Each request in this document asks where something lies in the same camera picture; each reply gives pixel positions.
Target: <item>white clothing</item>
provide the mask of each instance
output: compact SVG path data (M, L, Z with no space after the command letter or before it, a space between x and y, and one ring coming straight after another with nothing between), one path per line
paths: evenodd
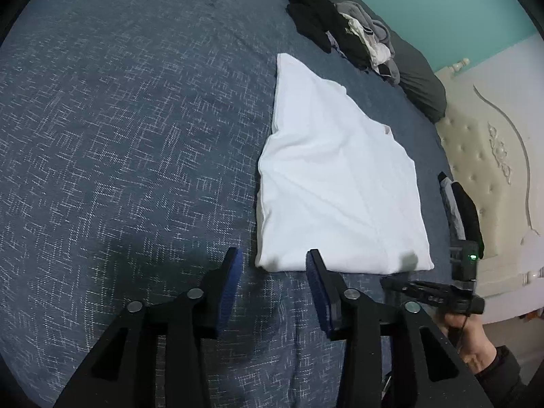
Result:
M343 13L342 15L347 21L349 21L349 27L352 32L359 37L364 45L366 45L368 55L371 58L372 69L379 73L377 67L381 64L385 64L391 59L391 51L385 44L380 43L377 40L374 32L371 30L366 32L359 20L347 15L346 13Z
M272 132L258 163L258 267L304 270L319 249L334 271L433 268L414 163L343 86L279 54Z

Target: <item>dark gray pillow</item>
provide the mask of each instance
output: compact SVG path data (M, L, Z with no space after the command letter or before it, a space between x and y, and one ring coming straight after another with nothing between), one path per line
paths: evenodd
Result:
M445 90L440 80L434 75L423 54L414 46L404 41L387 23L376 15L362 0L331 0L358 2L373 19L380 20L389 28L391 43L395 48L395 63L401 73L400 86L412 103L420 109L431 122L444 118L446 107Z

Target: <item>teal wall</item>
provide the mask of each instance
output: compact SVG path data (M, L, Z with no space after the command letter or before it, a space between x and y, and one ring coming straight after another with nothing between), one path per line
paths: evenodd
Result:
M464 57L478 64L537 31L517 0L363 1L434 70Z

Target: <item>blue gripper pad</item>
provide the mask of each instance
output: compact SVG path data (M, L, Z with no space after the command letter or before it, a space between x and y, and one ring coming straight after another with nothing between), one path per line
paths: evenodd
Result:
M232 306L235 303L236 290L240 282L241 272L243 268L243 255L240 249L231 247L225 255L225 260L232 259L232 263L227 273L227 278L219 300L219 315L217 321L217 331L221 333L227 326L229 317L231 316Z
M313 304L316 307L319 326L327 337L330 337L333 332L331 303L311 252L306 253L306 277L308 278L309 289L312 292Z

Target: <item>bed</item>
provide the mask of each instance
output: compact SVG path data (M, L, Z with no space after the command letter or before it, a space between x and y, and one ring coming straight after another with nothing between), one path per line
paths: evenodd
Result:
M435 263L449 231L434 125L372 72L296 32L287 0L31 0L0 49L0 354L51 407L126 302L198 283L244 251L233 315L205 357L213 406L329 407L343 346L305 274L254 267L257 160L289 53L388 124L415 162ZM383 301L379 277L344 275ZM384 370L390 366L384 341Z

